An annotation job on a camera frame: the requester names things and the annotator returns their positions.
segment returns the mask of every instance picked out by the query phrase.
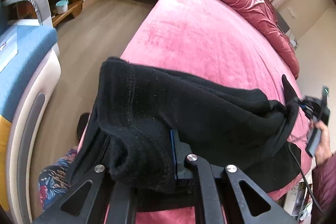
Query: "bolt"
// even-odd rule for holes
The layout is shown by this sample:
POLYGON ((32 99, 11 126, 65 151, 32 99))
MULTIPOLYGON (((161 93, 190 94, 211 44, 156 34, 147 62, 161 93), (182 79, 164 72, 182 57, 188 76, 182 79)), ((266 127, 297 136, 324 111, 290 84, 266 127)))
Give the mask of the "bolt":
POLYGON ((189 154, 187 156, 187 159, 190 161, 196 161, 197 160, 197 156, 195 154, 189 154))
POLYGON ((101 165, 101 164, 98 164, 95 166, 94 170, 97 172, 97 173, 101 173, 105 170, 105 166, 104 165, 101 165))
POLYGON ((237 167, 233 164, 230 164, 226 167, 226 170, 230 173, 235 173, 237 171, 237 167))

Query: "human hand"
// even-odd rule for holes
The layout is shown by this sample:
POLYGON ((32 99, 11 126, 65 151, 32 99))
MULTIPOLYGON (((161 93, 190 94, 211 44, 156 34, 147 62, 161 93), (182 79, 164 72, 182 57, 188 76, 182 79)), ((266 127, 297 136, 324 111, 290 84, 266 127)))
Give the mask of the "human hand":
POLYGON ((330 134, 328 127, 322 121, 314 123, 314 126, 321 130, 321 141, 315 151, 316 165, 321 165, 328 158, 332 157, 330 149, 330 134))

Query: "pink fitted sheet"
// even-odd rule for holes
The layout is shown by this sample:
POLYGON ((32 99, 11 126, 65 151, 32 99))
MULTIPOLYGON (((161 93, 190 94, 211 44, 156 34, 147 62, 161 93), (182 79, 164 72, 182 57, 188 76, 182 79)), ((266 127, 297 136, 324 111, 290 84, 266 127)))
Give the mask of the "pink fitted sheet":
MULTIPOLYGON (((266 38, 219 0, 159 0, 128 44, 122 59, 180 70, 234 88, 262 90, 269 100, 284 103, 281 76, 300 91, 288 66, 266 38)), ((300 110, 288 140, 301 148, 305 173, 311 159, 305 152, 308 120, 300 110)), ((269 193, 277 200, 301 176, 269 193)), ((194 208, 137 213, 137 224, 192 224, 194 208)))

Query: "yellow fabric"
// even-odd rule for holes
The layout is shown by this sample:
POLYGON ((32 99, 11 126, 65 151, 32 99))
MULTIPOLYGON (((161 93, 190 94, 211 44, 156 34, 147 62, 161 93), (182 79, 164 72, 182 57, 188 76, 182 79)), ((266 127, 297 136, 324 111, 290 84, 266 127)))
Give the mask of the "yellow fabric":
POLYGON ((9 211, 6 189, 6 150, 12 123, 0 115, 0 204, 9 211))

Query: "gray armrest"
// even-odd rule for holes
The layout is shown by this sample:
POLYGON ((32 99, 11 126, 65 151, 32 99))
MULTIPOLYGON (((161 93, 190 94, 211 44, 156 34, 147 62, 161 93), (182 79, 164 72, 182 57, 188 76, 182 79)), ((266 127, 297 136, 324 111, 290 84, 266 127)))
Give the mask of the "gray armrest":
POLYGON ((33 5, 40 25, 53 26, 48 0, 5 0, 2 4, 8 6, 20 1, 29 1, 33 5))

